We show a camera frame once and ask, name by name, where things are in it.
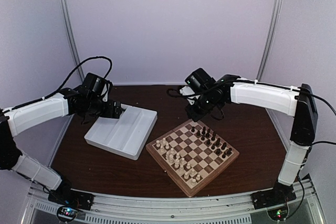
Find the aluminium left corner post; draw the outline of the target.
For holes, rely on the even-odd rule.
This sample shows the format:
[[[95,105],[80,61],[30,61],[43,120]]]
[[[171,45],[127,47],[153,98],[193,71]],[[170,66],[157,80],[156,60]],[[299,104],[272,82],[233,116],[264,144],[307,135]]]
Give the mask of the aluminium left corner post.
[[[80,58],[78,54],[75,37],[74,37],[74,32],[73,32],[72,25],[71,25],[68,3],[67,3],[67,0],[59,0],[59,1],[60,1],[64,23],[65,23],[66,35],[67,35],[67,39],[68,39],[68,43],[70,47],[71,56],[72,56],[72,59],[74,60],[75,66],[77,66],[80,64]]]

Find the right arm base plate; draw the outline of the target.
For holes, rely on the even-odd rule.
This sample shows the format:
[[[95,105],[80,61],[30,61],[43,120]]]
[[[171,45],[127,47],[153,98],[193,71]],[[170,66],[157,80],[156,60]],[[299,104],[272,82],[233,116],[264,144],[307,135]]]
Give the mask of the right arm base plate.
[[[297,198],[295,192],[284,189],[272,188],[269,190],[258,191],[251,194],[254,209],[268,208],[276,205],[285,204],[288,201],[295,200]]]

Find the right controller board with LEDs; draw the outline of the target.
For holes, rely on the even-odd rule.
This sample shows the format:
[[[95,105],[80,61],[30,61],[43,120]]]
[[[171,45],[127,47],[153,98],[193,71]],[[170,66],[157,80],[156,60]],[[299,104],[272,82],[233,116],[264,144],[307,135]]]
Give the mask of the right controller board with LEDs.
[[[268,217],[276,222],[285,220],[289,215],[288,206],[280,206],[275,208],[270,208],[267,210]]]

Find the controller board with leds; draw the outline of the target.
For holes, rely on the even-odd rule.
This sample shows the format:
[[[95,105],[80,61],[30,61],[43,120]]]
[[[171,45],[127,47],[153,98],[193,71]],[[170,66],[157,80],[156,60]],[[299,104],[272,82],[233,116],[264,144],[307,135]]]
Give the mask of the controller board with leds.
[[[60,206],[57,209],[56,216],[62,222],[71,222],[78,215],[78,211],[67,206]]]
[[[275,208],[270,208],[267,210],[268,217],[276,222],[285,220],[289,215],[288,206],[280,206]]]

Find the aluminium front frame rail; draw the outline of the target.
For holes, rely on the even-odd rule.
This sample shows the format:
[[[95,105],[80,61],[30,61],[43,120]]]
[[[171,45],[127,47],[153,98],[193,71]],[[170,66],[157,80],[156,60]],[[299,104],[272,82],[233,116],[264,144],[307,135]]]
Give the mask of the aluminium front frame rail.
[[[294,184],[297,198],[256,209],[252,193],[195,198],[140,198],[94,194],[90,210],[70,223],[278,223],[274,214],[287,210],[283,223],[325,223],[311,179]]]

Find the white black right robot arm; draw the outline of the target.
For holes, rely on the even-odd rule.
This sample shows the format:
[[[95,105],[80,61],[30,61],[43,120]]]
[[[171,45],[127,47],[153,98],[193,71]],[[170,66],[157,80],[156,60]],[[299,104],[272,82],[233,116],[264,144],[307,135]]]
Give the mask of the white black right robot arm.
[[[287,198],[316,137],[318,112],[311,86],[305,83],[299,87],[281,86],[233,74],[215,80],[203,68],[193,71],[185,79],[185,83],[178,92],[189,102],[185,110],[195,122],[214,108],[222,109],[228,103],[264,108],[280,136],[283,132],[275,113],[293,118],[286,157],[274,188],[269,192],[269,199],[274,204]]]

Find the white plastic sorting tray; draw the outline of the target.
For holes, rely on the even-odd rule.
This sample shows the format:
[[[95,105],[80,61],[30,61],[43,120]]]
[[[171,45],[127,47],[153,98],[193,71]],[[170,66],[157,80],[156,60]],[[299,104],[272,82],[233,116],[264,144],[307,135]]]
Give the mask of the white plastic sorting tray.
[[[157,112],[123,104],[119,119],[98,118],[85,135],[88,144],[137,160],[157,121]]]

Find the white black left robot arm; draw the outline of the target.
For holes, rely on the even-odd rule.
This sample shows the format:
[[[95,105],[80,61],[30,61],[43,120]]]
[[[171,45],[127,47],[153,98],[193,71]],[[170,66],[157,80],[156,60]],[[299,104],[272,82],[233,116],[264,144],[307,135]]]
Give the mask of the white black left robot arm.
[[[124,109],[120,102],[108,98],[111,89],[111,81],[89,73],[75,88],[59,88],[35,101],[1,110],[1,169],[12,170],[41,184],[64,205],[71,205],[76,197],[70,182],[20,150],[14,138],[35,127],[75,114],[82,118],[90,115],[119,119]]]

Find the aluminium corner post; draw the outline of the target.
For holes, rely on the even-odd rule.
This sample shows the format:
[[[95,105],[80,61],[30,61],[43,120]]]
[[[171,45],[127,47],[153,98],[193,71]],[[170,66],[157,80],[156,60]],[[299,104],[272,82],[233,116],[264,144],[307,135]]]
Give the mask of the aluminium corner post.
[[[276,28],[277,28],[278,20],[279,20],[279,17],[280,17],[282,4],[283,4],[283,0],[274,0],[272,13],[271,13],[270,24],[269,24],[269,28],[268,28],[267,37],[266,37],[266,42],[265,42],[261,62],[260,62],[260,65],[259,65],[257,76],[256,76],[256,79],[259,80],[259,81],[262,79],[262,77],[263,77],[263,75],[266,71],[267,61],[269,59],[272,44],[274,42]]]
[[[68,39],[68,43],[70,47],[71,56],[72,56],[72,59],[74,60],[75,66],[77,66],[80,64],[80,58],[78,54],[75,37],[74,37],[74,32],[73,32],[72,25],[71,25],[68,3],[67,3],[67,0],[59,0],[59,1],[60,1],[64,23],[65,23],[66,35],[67,35],[67,39]]]

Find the aluminium right corner post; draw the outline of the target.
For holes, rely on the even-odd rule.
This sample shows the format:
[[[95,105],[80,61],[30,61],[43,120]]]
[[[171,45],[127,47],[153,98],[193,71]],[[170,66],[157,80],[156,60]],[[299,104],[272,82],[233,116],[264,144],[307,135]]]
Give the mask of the aluminium right corner post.
[[[274,42],[276,28],[277,28],[278,20],[279,20],[279,17],[280,17],[282,4],[283,4],[283,0],[274,0],[272,13],[271,13],[270,24],[269,24],[269,28],[268,28],[267,37],[266,37],[266,42],[265,42],[261,62],[260,62],[260,65],[259,65],[257,76],[256,76],[256,79],[259,80],[259,81],[262,79],[262,77],[263,77],[263,75],[266,71],[267,61],[269,59],[272,44]]]

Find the wooden chess board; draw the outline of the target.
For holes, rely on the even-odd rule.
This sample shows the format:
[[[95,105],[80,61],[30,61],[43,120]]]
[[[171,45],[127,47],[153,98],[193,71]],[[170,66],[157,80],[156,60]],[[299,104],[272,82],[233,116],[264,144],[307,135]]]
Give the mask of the wooden chess board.
[[[239,156],[202,121],[188,120],[146,145],[146,150],[188,197],[195,196]]]

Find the left controller board with LEDs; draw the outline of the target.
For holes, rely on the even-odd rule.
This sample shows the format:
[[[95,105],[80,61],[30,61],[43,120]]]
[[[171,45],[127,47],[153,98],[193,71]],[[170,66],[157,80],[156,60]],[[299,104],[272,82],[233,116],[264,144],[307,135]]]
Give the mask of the left controller board with LEDs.
[[[67,206],[60,206],[57,209],[56,216],[62,222],[71,222],[78,215],[78,211]]]

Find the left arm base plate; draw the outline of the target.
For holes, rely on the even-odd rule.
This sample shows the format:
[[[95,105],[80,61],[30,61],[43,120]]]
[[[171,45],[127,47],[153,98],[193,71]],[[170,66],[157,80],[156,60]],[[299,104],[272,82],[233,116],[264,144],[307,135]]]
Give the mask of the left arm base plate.
[[[73,209],[90,210],[93,204],[94,195],[72,189],[66,192],[51,190],[48,195],[48,200]]]

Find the white chess pieces group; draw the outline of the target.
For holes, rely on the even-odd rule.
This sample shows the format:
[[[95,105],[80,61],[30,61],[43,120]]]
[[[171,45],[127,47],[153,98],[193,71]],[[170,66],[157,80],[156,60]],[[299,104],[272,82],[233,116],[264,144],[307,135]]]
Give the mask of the white chess pieces group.
[[[150,146],[160,156],[160,160],[164,161],[164,170],[171,168],[172,174],[183,180],[183,184],[189,188],[194,188],[208,175],[205,170],[208,166],[205,160],[207,147],[194,136],[167,136]]]

